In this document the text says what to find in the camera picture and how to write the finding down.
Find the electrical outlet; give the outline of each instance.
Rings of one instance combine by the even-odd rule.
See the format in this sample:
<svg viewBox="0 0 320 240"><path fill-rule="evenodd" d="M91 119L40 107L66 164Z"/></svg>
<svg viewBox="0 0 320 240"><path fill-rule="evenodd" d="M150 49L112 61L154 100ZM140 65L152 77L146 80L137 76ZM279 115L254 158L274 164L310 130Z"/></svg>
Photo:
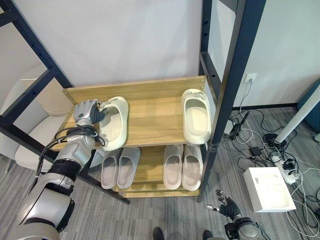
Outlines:
<svg viewBox="0 0 320 240"><path fill-rule="evenodd" d="M246 84L250 83L249 80L252 79L252 82L254 82L256 80L256 77L257 77L257 74L256 73L251 73L251 74L247 74L245 79L244 79L244 82Z"/></svg>

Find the white chair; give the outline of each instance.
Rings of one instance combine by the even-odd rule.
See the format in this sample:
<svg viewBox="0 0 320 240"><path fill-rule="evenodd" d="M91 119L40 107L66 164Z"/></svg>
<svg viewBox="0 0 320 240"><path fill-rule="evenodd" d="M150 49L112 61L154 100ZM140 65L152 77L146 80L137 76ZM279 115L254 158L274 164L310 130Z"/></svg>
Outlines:
<svg viewBox="0 0 320 240"><path fill-rule="evenodd" d="M4 111L27 89L26 85L19 79L10 90L0 109L0 114ZM15 126L29 134L43 145L47 145L57 132L64 121L65 116L50 116L45 109L35 99L23 111L23 113L13 123ZM15 160L22 167L32 170L37 169L39 156L25 147L19 145L9 137L0 133L0 153L11 160ZM42 171L46 172L51 167L47 160L43 162Z"/></svg>
<svg viewBox="0 0 320 240"><path fill-rule="evenodd" d="M27 86L32 84L45 70L44 65L39 65L23 75L8 93L0 109L0 114L3 114L27 89ZM57 80L52 80L13 123L44 146L53 139L73 107L73 104L61 92L61 88ZM0 154L15 160L22 167L34 171L37 169L39 156L2 133L0 133ZM92 161L91 168L101 164L103 159L98 156L97 154L97 157ZM51 165L52 163L44 160L41 171L47 172Z"/></svg>

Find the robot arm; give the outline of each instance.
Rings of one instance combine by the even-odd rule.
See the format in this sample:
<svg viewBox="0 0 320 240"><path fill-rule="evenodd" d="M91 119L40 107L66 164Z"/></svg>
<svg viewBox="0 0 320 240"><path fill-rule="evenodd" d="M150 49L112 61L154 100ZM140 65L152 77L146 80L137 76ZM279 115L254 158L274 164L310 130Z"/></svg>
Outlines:
<svg viewBox="0 0 320 240"><path fill-rule="evenodd" d="M265 240L263 230L254 223L249 217L244 217L237 204L224 194L223 191L217 190L218 200L223 204L220 207L207 205L206 208L231 218L232 222L224 225L225 233L228 239L239 240Z"/></svg>
<svg viewBox="0 0 320 240"><path fill-rule="evenodd" d="M70 198L75 180L91 157L97 132L92 124L105 117L97 100L88 100L75 106L74 120L80 129L93 134L78 134L70 129L67 145L56 157L49 171L39 177L22 209L18 212L15 228L8 240L59 240L61 232L68 224L75 203Z"/></svg>

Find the metal ladder frame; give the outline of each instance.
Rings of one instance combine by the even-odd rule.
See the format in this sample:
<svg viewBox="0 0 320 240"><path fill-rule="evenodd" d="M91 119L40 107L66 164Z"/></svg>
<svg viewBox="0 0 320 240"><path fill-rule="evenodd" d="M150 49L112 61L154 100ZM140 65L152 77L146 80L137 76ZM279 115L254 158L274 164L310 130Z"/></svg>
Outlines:
<svg viewBox="0 0 320 240"><path fill-rule="evenodd" d="M202 0L199 75L206 76L214 104L216 105L216 111L207 150L204 144L201 145L203 172L199 196L197 197L198 202L201 202L204 197L205 188L208 184L220 141L230 116L266 4L266 0L220 1L235 12L235 21L222 81L208 53L212 0ZM4 11L4 13L0 14L0 27L13 23L47 67L47 70L0 115L0 132L39 155L45 146L16 127L14 125L15 120L53 78L56 78L63 88L72 88L74 86L39 41L12 0L0 0L0 7ZM52 163L57 154L58 152L49 150L45 155L45 159ZM98 180L88 175L91 161L92 159L81 171L79 178L123 203L129 204L130 201L127 198L111 189L103 189Z"/></svg>

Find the person's foot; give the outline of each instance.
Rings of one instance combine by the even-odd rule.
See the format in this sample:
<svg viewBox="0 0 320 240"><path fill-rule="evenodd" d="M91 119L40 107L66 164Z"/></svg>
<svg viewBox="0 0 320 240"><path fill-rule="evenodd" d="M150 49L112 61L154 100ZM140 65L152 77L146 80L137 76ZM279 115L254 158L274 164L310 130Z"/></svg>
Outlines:
<svg viewBox="0 0 320 240"><path fill-rule="evenodd" d="M153 229L153 240L165 240L164 233L160 227Z"/></svg>
<svg viewBox="0 0 320 240"><path fill-rule="evenodd" d="M208 230L205 230L203 232L203 240L207 240L209 238L213 238L214 235L212 234L212 232L208 231Z"/></svg>

